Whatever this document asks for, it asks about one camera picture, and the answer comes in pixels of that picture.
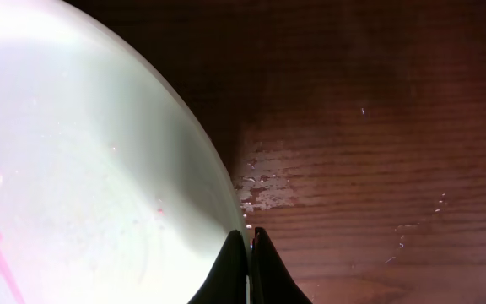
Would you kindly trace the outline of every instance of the black pointed object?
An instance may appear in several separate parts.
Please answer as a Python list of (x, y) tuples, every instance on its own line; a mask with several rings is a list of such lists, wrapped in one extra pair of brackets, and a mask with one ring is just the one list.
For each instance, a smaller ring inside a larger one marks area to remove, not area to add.
[(189, 304), (246, 304), (247, 273), (243, 237), (239, 231), (231, 231), (208, 277)]
[(252, 246), (253, 304), (312, 303), (292, 280), (265, 229), (255, 229)]

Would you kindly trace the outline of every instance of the brown table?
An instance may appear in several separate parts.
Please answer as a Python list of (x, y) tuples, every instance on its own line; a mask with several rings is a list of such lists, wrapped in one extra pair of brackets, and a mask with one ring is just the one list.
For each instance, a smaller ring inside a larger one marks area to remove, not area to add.
[(74, 4), (180, 93), (314, 303), (486, 303), (486, 1)]

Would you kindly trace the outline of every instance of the wooden table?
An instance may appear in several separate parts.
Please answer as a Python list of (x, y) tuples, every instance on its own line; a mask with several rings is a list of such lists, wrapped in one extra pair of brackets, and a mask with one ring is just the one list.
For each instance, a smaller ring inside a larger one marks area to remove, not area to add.
[(314, 303), (486, 303), (486, 1), (73, 3), (180, 93)]

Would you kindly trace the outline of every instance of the table surface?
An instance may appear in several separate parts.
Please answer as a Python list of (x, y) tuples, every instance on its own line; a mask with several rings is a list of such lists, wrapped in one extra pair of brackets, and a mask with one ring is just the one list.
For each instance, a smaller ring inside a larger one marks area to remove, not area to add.
[(71, 3), (180, 93), (314, 303), (486, 303), (486, 1)]

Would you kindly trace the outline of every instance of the dark brown wooden surface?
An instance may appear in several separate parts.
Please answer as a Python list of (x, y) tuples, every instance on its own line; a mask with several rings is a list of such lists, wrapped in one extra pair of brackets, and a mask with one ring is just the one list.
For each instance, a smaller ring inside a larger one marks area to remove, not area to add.
[(72, 3), (180, 93), (314, 303), (486, 303), (486, 1)]

